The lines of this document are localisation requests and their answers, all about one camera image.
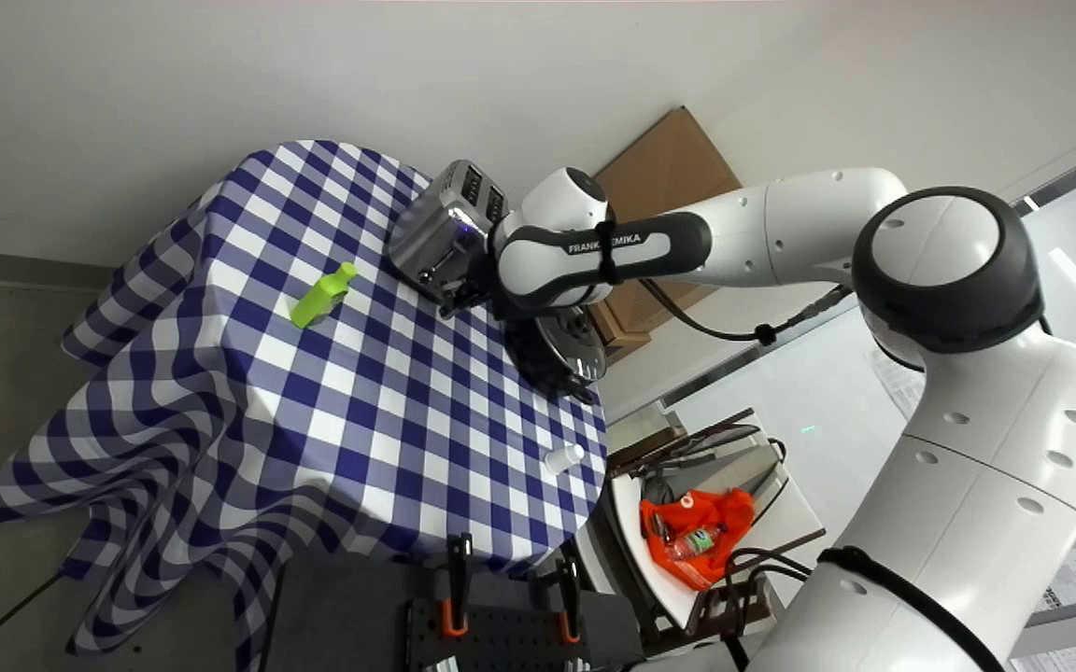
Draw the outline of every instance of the floor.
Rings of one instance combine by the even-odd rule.
[[[82,375],[56,350],[64,325],[100,288],[100,270],[0,260],[0,458],[79,387]],[[0,525],[0,618],[46,588],[58,569],[79,512]],[[0,672],[214,672],[231,670],[231,620],[210,578],[189,584],[169,603],[128,650],[108,656],[66,656],[93,588],[58,578],[0,627]]]

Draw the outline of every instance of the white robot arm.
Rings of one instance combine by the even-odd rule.
[[[983,191],[822,171],[617,229],[580,171],[495,237],[520,306],[626,275],[850,283],[874,340],[925,391],[863,508],[753,655],[759,672],[1002,670],[1076,542],[1076,345],[1038,328],[1030,242]]]

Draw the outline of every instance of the silver toaster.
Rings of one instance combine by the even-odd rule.
[[[494,229],[504,218],[508,201],[484,171],[455,161],[389,229],[389,260],[445,309],[480,304],[494,274]]]

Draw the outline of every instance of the checkered tablecloth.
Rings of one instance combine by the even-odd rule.
[[[383,155],[249,155],[72,325],[91,380],[0,468],[0,520],[91,503],[64,570],[104,570],[72,650],[113,650],[193,569],[231,589],[260,666],[275,569],[302,544],[435,558],[472,533],[525,569],[594,508],[594,405],[529,391],[484,309],[439,316],[383,270],[427,181]],[[287,309],[338,260],[332,316]]]

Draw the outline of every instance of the green object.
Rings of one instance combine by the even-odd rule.
[[[356,280],[356,260],[342,260],[335,274],[321,275],[302,300],[300,306],[290,306],[290,325],[307,328],[312,321],[321,321],[328,309],[335,309]]]

